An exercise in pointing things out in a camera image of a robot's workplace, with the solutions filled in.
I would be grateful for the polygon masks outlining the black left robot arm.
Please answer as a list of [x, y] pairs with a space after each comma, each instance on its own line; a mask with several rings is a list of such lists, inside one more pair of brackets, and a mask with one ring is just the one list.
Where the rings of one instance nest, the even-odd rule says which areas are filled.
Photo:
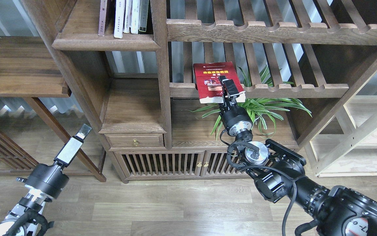
[[31, 236], [35, 233], [33, 225], [41, 226], [37, 235], [43, 236], [53, 227], [54, 222], [48, 222], [40, 211], [45, 202], [50, 203], [58, 198], [66, 186], [69, 177], [63, 173], [63, 169], [76, 157], [90, 131], [90, 126], [82, 125], [78, 133], [62, 147], [52, 165], [40, 163], [28, 178], [16, 179], [23, 182], [29, 191], [0, 222], [0, 236]]

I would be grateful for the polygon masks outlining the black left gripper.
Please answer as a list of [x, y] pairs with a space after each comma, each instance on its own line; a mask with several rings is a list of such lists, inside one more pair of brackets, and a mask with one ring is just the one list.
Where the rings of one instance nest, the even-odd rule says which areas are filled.
[[59, 151], [53, 165], [38, 164], [28, 178], [16, 178], [29, 188], [22, 201], [51, 201], [59, 196], [69, 181], [69, 177], [63, 174], [62, 170], [71, 164], [91, 130], [90, 126], [83, 124]]

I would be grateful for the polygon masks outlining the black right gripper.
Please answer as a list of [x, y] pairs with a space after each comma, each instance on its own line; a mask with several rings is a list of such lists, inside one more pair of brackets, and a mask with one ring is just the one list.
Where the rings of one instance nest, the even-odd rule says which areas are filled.
[[240, 93], [232, 79], [219, 76], [222, 87], [222, 101], [220, 106], [221, 120], [229, 136], [253, 137], [252, 121], [243, 107], [238, 106], [236, 98]]

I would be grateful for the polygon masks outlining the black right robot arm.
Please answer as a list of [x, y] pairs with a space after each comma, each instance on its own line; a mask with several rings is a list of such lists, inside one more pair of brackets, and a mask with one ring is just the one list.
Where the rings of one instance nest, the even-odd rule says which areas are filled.
[[285, 196], [290, 198], [282, 235], [296, 203], [313, 218], [295, 229], [296, 236], [314, 227], [320, 236], [377, 236], [375, 200], [344, 186], [328, 189], [312, 181], [305, 175], [305, 158], [271, 139], [264, 144], [253, 142], [253, 123], [236, 102], [241, 92], [226, 76], [220, 76], [219, 81], [223, 89], [221, 118], [229, 136], [235, 137], [227, 148], [227, 162], [245, 171], [265, 200], [276, 203]]

